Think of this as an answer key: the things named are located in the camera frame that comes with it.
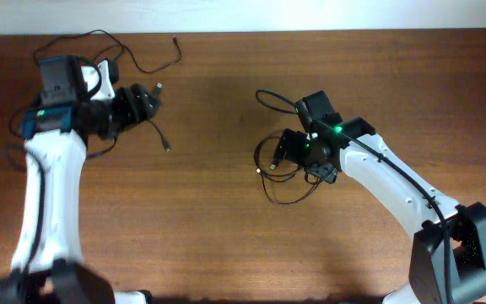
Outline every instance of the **robotic arm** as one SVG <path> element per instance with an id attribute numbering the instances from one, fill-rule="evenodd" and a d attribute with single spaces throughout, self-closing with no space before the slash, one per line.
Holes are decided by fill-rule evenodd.
<path id="1" fill-rule="evenodd" d="M 0 303 L 151 302 L 146 290 L 114 293 L 106 280 L 84 267 L 78 190 L 88 136 L 115 142 L 153 117 L 162 86 L 153 93 L 140 84 L 114 91 L 118 72 L 109 60 L 95 65 L 80 57 L 55 57 L 40 61 L 40 70 L 44 92 L 21 123 L 27 154 L 24 221 L 11 274 L 0 279 Z M 47 281 L 53 290 L 44 290 Z"/>
<path id="2" fill-rule="evenodd" d="M 271 168 L 288 160 L 329 183 L 344 171 L 367 188 L 413 240 L 409 284 L 382 303 L 468 303 L 486 295 L 486 207 L 481 203 L 464 207 L 428 184 L 391 152 L 365 120 L 343 121 L 323 91 L 292 106 L 306 133 L 285 129 Z M 428 193 L 438 210 L 431 205 Z M 443 237 L 443 223 L 448 235 L 461 246 L 451 249 L 449 237 Z"/>
<path id="3" fill-rule="evenodd" d="M 114 91 L 117 68 L 107 60 L 95 65 L 80 57 L 55 57 L 41 61 L 40 69 L 44 92 L 21 124 L 28 167 L 24 222 L 11 274 L 0 279 L 0 303 L 151 303 L 148 291 L 114 293 L 84 267 L 78 188 L 88 136 L 116 141 L 153 117 L 161 85 L 153 93 L 140 84 Z M 413 240 L 409 284 L 383 303 L 447 303 L 449 296 L 458 304 L 486 295 L 486 208 L 481 203 L 463 207 L 429 185 L 363 119 L 343 121 L 323 91 L 294 106 L 306 133 L 284 130 L 272 168 L 288 160 L 329 183 L 344 171 L 369 189 Z M 462 242 L 454 250 L 444 251 L 449 243 L 444 223 Z M 47 281 L 53 290 L 44 290 Z"/>

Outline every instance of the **black plastic housing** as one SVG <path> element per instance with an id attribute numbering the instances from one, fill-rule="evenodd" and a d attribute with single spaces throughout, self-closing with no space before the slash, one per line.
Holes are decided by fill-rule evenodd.
<path id="1" fill-rule="evenodd" d="M 453 239 L 462 242 L 450 252 L 451 294 L 455 303 L 471 303 L 486 295 L 486 207 L 457 209 L 447 220 Z M 409 280 L 422 303 L 447 303 L 443 246 L 439 224 L 427 222 L 414 235 Z"/>
<path id="2" fill-rule="evenodd" d="M 44 91 L 42 107 L 77 105 L 87 98 L 84 76 L 78 57 L 59 56 L 39 61 Z"/>
<path id="3" fill-rule="evenodd" d="M 107 129 L 100 130 L 99 135 L 102 138 L 105 135 L 110 137 L 134 128 L 154 117 L 161 105 L 160 98 L 150 94 L 141 84 L 122 87 L 116 91 L 116 97 L 106 103 L 111 119 Z"/>
<path id="4" fill-rule="evenodd" d="M 358 138 L 365 134 L 374 135 L 375 129 L 361 117 L 343 122 L 341 115 L 335 112 L 323 90 L 302 98 L 295 105 L 301 125 L 310 137 L 307 138 L 305 133 L 284 130 L 273 157 L 273 164 L 286 159 L 303 166 L 306 172 L 318 177 L 324 171 L 329 172 L 328 168 L 331 164 L 335 168 L 335 174 L 331 175 L 326 182 L 333 183 L 337 173 L 342 171 L 339 159 L 340 149 L 346 148 L 349 142 L 348 138 L 336 133 L 333 128 L 341 127 L 343 134 L 351 138 Z M 313 117 L 326 125 L 316 122 Z"/>
<path id="5" fill-rule="evenodd" d="M 117 63 L 108 58 L 105 58 L 105 60 L 108 62 L 108 78 L 110 79 L 110 83 L 115 84 L 119 81 L 119 68 L 117 67 Z"/>
<path id="6" fill-rule="evenodd" d="M 53 291 L 41 288 L 51 280 Z M 0 304 L 115 304 L 110 284 L 79 263 L 56 260 L 51 269 L 33 274 L 14 270 L 0 279 Z"/>

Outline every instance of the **white wall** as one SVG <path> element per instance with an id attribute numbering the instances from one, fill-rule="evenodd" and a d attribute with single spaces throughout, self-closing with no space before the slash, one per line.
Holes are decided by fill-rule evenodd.
<path id="1" fill-rule="evenodd" d="M 486 0 L 0 0 L 0 34 L 486 27 Z"/>

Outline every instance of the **black cable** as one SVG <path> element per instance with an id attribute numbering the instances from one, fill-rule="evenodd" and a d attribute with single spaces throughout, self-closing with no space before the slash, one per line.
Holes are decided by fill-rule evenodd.
<path id="1" fill-rule="evenodd" d="M 134 54 L 132 53 L 130 47 L 128 47 L 127 45 L 123 44 L 121 41 L 119 41 L 114 35 L 108 33 L 107 31 L 105 30 L 91 30 L 87 33 L 83 33 L 83 34 L 78 34 L 78 35 L 60 35 L 56 38 L 54 38 L 53 40 L 49 41 L 48 43 L 46 43 L 44 46 L 41 46 L 39 48 L 37 48 L 36 50 L 33 51 L 33 61 L 35 62 L 35 64 L 37 65 L 37 67 L 39 66 L 39 59 L 37 57 L 37 54 L 39 52 L 42 52 L 44 51 L 45 49 L 49 48 L 50 46 L 53 46 L 56 42 L 60 41 L 60 40 L 71 40 L 71 39 L 80 39 L 80 38 L 84 38 L 86 36 L 89 36 L 89 35 L 92 35 L 96 32 L 100 32 L 100 33 L 103 33 L 103 34 L 106 34 L 108 35 L 116 44 L 117 46 L 120 46 L 121 47 L 121 51 L 119 52 L 119 54 L 117 54 L 117 56 L 113 59 L 114 61 L 117 61 L 117 59 L 119 59 L 119 57 L 123 54 L 123 52 L 125 50 L 128 51 L 129 55 L 131 55 L 131 58 L 132 58 L 132 61 L 134 62 L 134 65 L 136 66 L 136 68 L 142 72 L 142 73 L 157 73 L 165 68 L 168 68 L 170 65 L 174 64 L 174 63 L 178 63 L 182 57 L 183 57 L 183 52 L 181 51 L 181 48 L 179 46 L 179 42 L 177 41 L 177 38 L 175 36 L 172 37 L 172 41 L 174 41 L 174 44 L 175 44 L 175 47 L 177 48 L 177 58 L 170 61 L 170 62 L 167 62 L 165 63 L 164 65 L 158 67 L 158 68 L 154 68 L 152 70 L 144 70 L 142 67 L 140 67 L 140 65 L 138 64 Z M 96 60 L 96 58 L 98 56 L 100 56 L 100 54 L 104 53 L 104 52 L 107 52 L 108 50 L 110 50 L 111 48 L 113 47 L 116 47 L 116 46 L 108 46 L 107 48 L 101 50 L 100 52 L 97 53 L 97 55 L 95 55 L 94 57 L 94 60 Z"/>
<path id="2" fill-rule="evenodd" d="M 260 99 L 260 93 L 277 97 L 280 100 L 282 100 L 282 101 L 286 102 L 287 104 L 291 105 L 293 108 L 295 108 L 295 103 L 293 101 L 289 100 L 288 98 L 286 98 L 286 97 L 284 97 L 284 96 L 282 96 L 280 94 L 277 94 L 277 93 L 275 93 L 275 92 L 273 92 L 271 90 L 258 89 L 258 90 L 256 90 L 255 97 L 256 97 L 256 100 L 258 100 L 258 102 L 260 102 L 263 106 L 265 106 L 267 108 L 270 108 L 271 110 L 278 111 L 278 112 L 285 113 L 285 114 L 297 114 L 296 111 L 288 111 L 288 110 L 279 109 L 279 108 L 277 108 L 275 106 L 270 106 L 269 104 L 263 102 L 262 99 Z"/>
<path id="3" fill-rule="evenodd" d="M 304 200 L 305 198 L 308 198 L 318 188 L 318 186 L 331 175 L 331 173 L 327 174 L 326 176 L 323 176 L 316 183 L 316 185 L 313 185 L 307 191 L 307 193 L 305 195 L 303 195 L 301 198 L 296 199 L 295 201 L 291 201 L 291 202 L 287 202 L 287 203 L 281 203 L 281 202 L 277 202 L 274 199 L 272 199 L 269 196 L 269 193 L 267 192 L 266 181 L 265 181 L 266 179 L 268 179 L 272 182 L 287 182 L 287 181 L 291 180 L 292 178 L 294 178 L 294 176 L 296 176 L 303 169 L 302 166 L 298 166 L 297 169 L 295 169 L 294 171 L 291 171 L 291 172 L 285 173 L 285 174 L 271 174 L 271 173 L 268 173 L 268 172 L 266 172 L 262 169 L 262 166 L 260 165 L 260 151 L 262 150 L 262 146 L 270 139 L 280 138 L 279 136 L 275 135 L 279 132 L 282 132 L 282 130 L 271 133 L 269 136 L 267 136 L 265 139 L 263 139 L 258 144 L 256 149 L 254 150 L 254 163 L 256 165 L 257 172 L 258 172 L 258 174 L 260 174 L 260 178 L 262 179 L 263 192 L 266 194 L 266 197 L 267 197 L 267 199 L 269 200 L 270 203 L 277 204 L 277 205 L 297 204 L 297 203 L 301 202 L 302 200 Z M 276 178 L 284 177 L 284 179 L 278 180 L 274 177 L 276 177 Z"/>
<path id="4" fill-rule="evenodd" d="M 284 97 L 284 96 L 282 96 L 282 95 L 280 95 L 278 93 L 272 92 L 271 90 L 263 90 L 263 89 L 257 90 L 256 91 L 256 98 L 258 99 L 258 102 L 260 102 L 261 104 L 263 104 L 264 106 L 266 106 L 268 108 L 271 108 L 271 109 L 273 109 L 275 111 L 286 112 L 285 110 L 281 110 L 281 109 L 275 108 L 275 107 L 270 106 L 270 105 L 267 105 L 263 101 L 261 101 L 258 98 L 258 94 L 260 92 L 267 93 L 269 95 L 278 97 L 280 100 L 282 100 L 282 101 L 286 102 L 287 104 L 289 104 L 289 105 L 293 106 L 294 108 L 296 108 L 296 104 L 293 101 L 289 100 L 288 98 L 286 98 L 286 97 Z M 447 299 L 447 303 L 453 304 L 453 298 L 452 298 L 452 294 L 451 294 L 451 270 L 450 270 L 450 246 L 451 246 L 451 244 L 450 244 L 450 241 L 449 241 L 449 231 L 448 231 L 448 228 L 447 228 L 446 219 L 445 219 L 444 215 L 442 214 L 440 208 L 438 208 L 438 204 L 436 204 L 436 202 L 435 202 L 435 197 L 431 197 L 423 189 L 423 187 L 421 187 L 421 185 L 419 185 L 411 176 L 409 176 L 409 174 L 407 174 L 403 169 L 401 169 L 400 167 L 398 167 L 397 165 L 395 165 L 393 162 L 391 162 L 390 160 L 388 160 L 382 153 L 376 152 L 374 149 L 372 149 L 368 145 L 360 142 L 356 138 L 351 138 L 351 137 L 349 137 L 348 135 L 346 135 L 344 133 L 335 131 L 335 127 L 330 126 L 329 124 L 320 121 L 320 119 L 318 119 L 317 117 L 313 116 L 308 111 L 306 111 L 306 110 L 302 110 L 302 111 L 304 111 L 306 115 L 308 115 L 310 118 L 312 118 L 312 120 L 314 122 L 322 125 L 323 127 L 329 128 L 333 132 L 338 133 L 338 134 L 344 136 L 345 138 L 353 141 L 354 143 L 356 143 L 357 145 L 359 145 L 361 148 L 369 151 L 372 155 L 376 156 L 379 161 L 383 161 L 386 164 L 388 164 L 393 170 L 395 170 L 398 174 L 400 174 L 402 177 L 404 177 L 416 189 L 418 189 L 418 191 L 420 191 L 423 194 L 424 198 L 429 202 L 430 206 L 435 210 L 436 215 L 438 215 L 438 218 L 440 219 L 440 224 L 442 226 L 442 233 L 443 233 L 443 240 L 444 240 L 444 260 L 445 260 L 444 261 L 445 293 L 446 293 L 445 296 L 446 296 L 446 299 Z"/>
<path id="5" fill-rule="evenodd" d="M 19 109 L 14 111 L 13 114 L 8 119 L 8 132 L 16 138 L 22 139 L 22 135 L 19 132 L 17 132 L 16 130 L 14 130 L 14 127 L 13 127 L 14 118 L 16 118 L 16 116 L 19 113 L 27 111 L 29 108 L 31 108 L 31 105 L 21 106 Z"/>
<path id="6" fill-rule="evenodd" d="M 86 160 L 92 160 L 94 158 L 98 158 L 98 157 L 101 157 L 102 155 L 105 155 L 106 153 L 110 152 L 112 149 L 114 149 L 114 147 L 116 146 L 116 143 L 117 143 L 117 136 L 115 136 L 113 138 L 114 142 L 111 144 L 110 147 L 106 148 L 106 149 L 103 149 L 102 151 L 99 151 L 99 152 L 94 152 L 94 153 L 91 153 L 91 154 L 88 154 L 85 159 Z"/>
<path id="7" fill-rule="evenodd" d="M 149 122 L 153 126 L 153 128 L 155 128 L 157 130 L 157 133 L 160 136 L 160 141 L 162 143 L 162 147 L 165 149 L 165 151 L 170 152 L 171 151 L 170 143 L 168 143 L 168 140 L 165 138 L 165 136 L 162 134 L 162 132 L 160 132 L 159 127 L 157 127 L 157 125 L 151 119 L 147 119 L 146 121 Z"/>
<path id="8" fill-rule="evenodd" d="M 125 46 L 123 45 L 119 45 L 119 44 L 115 44 L 115 45 L 111 45 L 111 46 L 107 46 L 105 47 L 104 49 L 102 49 L 101 51 L 99 51 L 97 53 L 97 55 L 95 55 L 93 57 L 93 59 L 91 59 L 92 62 L 96 62 L 97 61 L 97 58 L 99 58 L 100 55 L 104 54 L 105 52 L 108 52 L 109 50 L 115 48 L 115 47 L 120 47 L 121 50 L 119 51 L 119 53 L 117 54 L 117 56 L 114 57 L 114 59 L 112 59 L 113 61 L 117 61 L 117 59 L 119 59 L 119 57 L 123 54 L 123 52 L 125 52 Z"/>
<path id="9" fill-rule="evenodd" d="M 94 62 L 90 61 L 88 58 L 79 57 L 78 60 L 85 63 L 86 66 L 94 68 L 95 72 L 97 72 L 97 75 L 99 75 L 99 81 L 97 81 L 95 87 L 88 92 L 88 99 L 90 100 L 100 90 L 100 86 L 102 85 L 102 74 L 100 73 L 99 67 L 97 67 L 97 65 Z"/>
<path id="10" fill-rule="evenodd" d="M 170 61 L 170 62 L 167 62 L 165 63 L 164 65 L 158 67 L 158 68 L 154 68 L 152 70 L 144 70 L 143 68 L 141 68 L 139 65 L 138 65 L 138 62 L 136 61 L 136 58 L 134 57 L 134 54 L 132 54 L 132 51 L 131 49 L 128 47 L 128 46 L 125 46 L 125 48 L 127 49 L 128 51 L 128 54 L 131 55 L 131 58 L 132 60 L 134 61 L 134 65 L 136 66 L 136 68 L 142 72 L 142 73 L 157 73 L 157 72 L 160 72 L 162 71 L 163 69 L 165 68 L 168 68 L 170 65 L 174 64 L 174 63 L 178 63 L 181 58 L 183 57 L 183 52 L 181 51 L 181 48 L 179 47 L 179 43 L 177 42 L 177 38 L 175 36 L 172 37 L 172 41 L 174 41 L 174 44 L 175 44 L 175 47 L 177 48 L 177 58 Z"/>
<path id="11" fill-rule="evenodd" d="M 334 167 L 330 171 L 331 172 L 329 172 L 327 176 L 330 176 L 333 173 Z M 305 172 L 305 182 L 309 183 L 310 185 L 317 185 L 320 183 L 320 178 L 317 178 L 315 181 L 311 182 L 309 181 L 309 172 Z"/>
<path id="12" fill-rule="evenodd" d="M 33 153 L 31 150 L 19 145 L 19 144 L 6 144 L 5 151 L 10 149 L 16 149 L 29 155 L 39 167 L 40 173 L 40 186 L 39 186 L 39 209 L 37 212 L 37 227 L 35 228 L 35 236 L 33 237 L 33 243 L 31 244 L 30 255 L 25 262 L 25 266 L 22 268 L 22 273 L 27 274 L 31 261 L 35 257 L 39 244 L 41 243 L 42 223 L 44 221 L 44 200 L 45 200 L 45 187 L 46 187 L 46 172 L 41 163 L 41 158 Z"/>

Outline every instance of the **wooden table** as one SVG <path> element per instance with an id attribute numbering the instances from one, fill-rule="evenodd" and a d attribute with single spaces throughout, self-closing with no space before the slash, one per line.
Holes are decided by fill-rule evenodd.
<path id="1" fill-rule="evenodd" d="M 144 67 L 175 56 L 171 35 L 119 35 Z M 0 37 L 0 274 L 22 222 L 25 176 L 3 157 L 7 120 L 41 92 L 31 52 L 48 36 Z M 383 295 L 408 280 L 411 243 L 357 182 L 340 175 L 301 204 L 270 204 L 252 153 L 297 117 L 260 106 L 258 88 L 297 100 L 325 90 L 343 117 L 361 116 L 428 182 L 486 205 L 486 30 L 181 34 L 177 65 L 141 74 L 125 55 L 121 85 L 164 85 L 155 121 L 86 162 L 80 236 L 87 264 L 117 290 L 192 299 L 303 300 Z M 96 35 L 45 55 L 92 56 Z M 92 140 L 90 149 L 108 143 Z M 273 144 L 264 150 L 272 154 Z M 279 170 L 288 170 L 288 165 Z M 303 176 L 272 185 L 300 196 Z"/>

